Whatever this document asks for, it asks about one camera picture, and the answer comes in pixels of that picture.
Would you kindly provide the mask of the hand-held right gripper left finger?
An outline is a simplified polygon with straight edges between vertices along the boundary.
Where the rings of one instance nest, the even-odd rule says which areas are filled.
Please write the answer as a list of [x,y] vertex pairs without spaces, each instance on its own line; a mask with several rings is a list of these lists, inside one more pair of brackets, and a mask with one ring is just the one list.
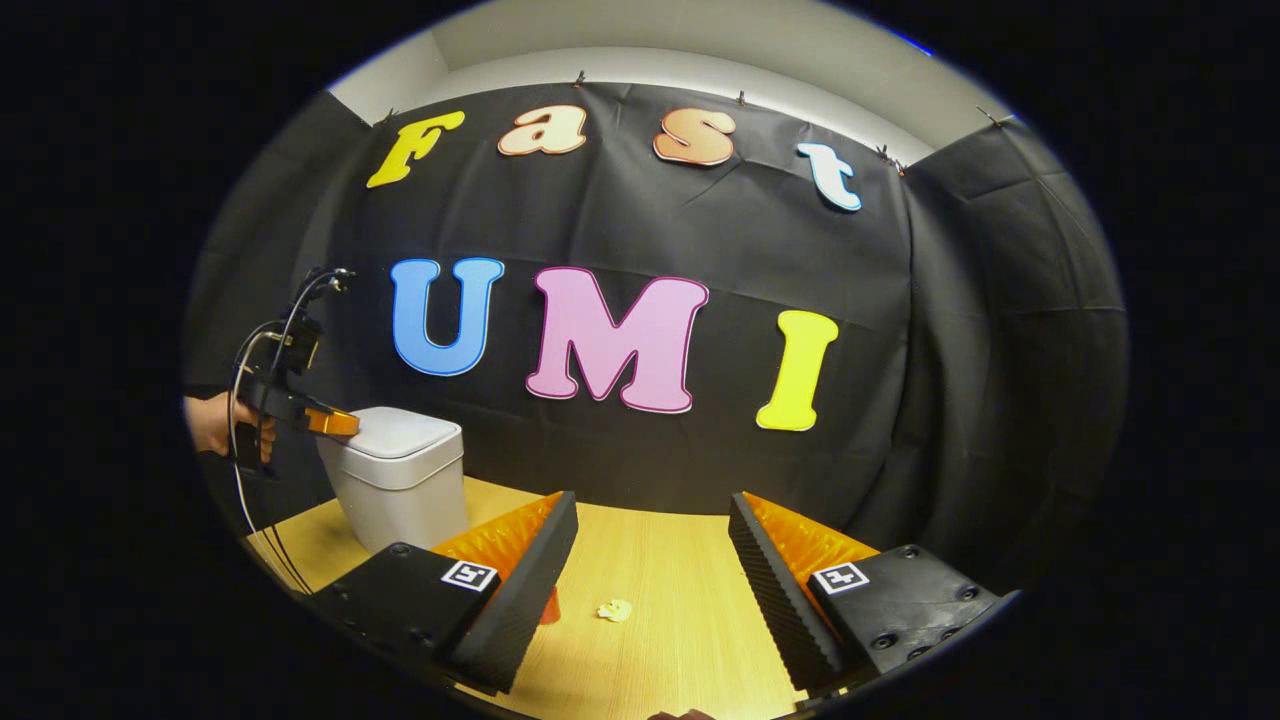
[[310,606],[411,676],[507,693],[577,529],[575,493],[556,492],[430,550],[392,543]]

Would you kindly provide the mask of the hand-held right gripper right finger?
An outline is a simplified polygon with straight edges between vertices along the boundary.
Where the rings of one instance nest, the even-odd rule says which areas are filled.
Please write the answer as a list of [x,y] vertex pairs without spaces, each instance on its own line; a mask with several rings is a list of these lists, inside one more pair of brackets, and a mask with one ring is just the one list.
[[874,550],[748,492],[728,534],[792,687],[813,698],[906,667],[1004,606],[920,544]]

